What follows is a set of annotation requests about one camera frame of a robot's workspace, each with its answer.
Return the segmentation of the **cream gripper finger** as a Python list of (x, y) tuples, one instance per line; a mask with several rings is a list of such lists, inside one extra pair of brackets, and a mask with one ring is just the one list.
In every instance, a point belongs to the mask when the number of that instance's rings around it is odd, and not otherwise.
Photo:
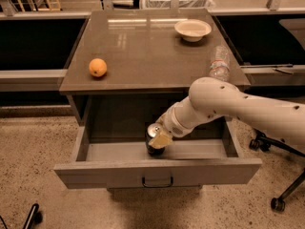
[(154, 149), (161, 149), (173, 142), (173, 136), (163, 127), (155, 126), (152, 128), (152, 139), (149, 145)]
[(161, 115), (159, 118), (157, 118), (156, 123), (159, 123), (159, 124), (162, 124), (162, 125), (163, 125), (163, 123), (164, 123), (164, 121), (165, 121), (165, 116), (166, 116), (166, 114), (164, 113), (164, 114)]

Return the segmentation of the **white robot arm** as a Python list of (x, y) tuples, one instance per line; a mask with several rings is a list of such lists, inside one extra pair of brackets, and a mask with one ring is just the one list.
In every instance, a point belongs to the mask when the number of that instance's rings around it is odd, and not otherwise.
[(305, 151), (305, 105), (242, 93), (235, 85), (211, 77), (194, 81), (189, 95), (174, 103), (156, 123), (148, 145), (161, 149), (201, 124), (222, 116), (238, 119), (299, 152)]

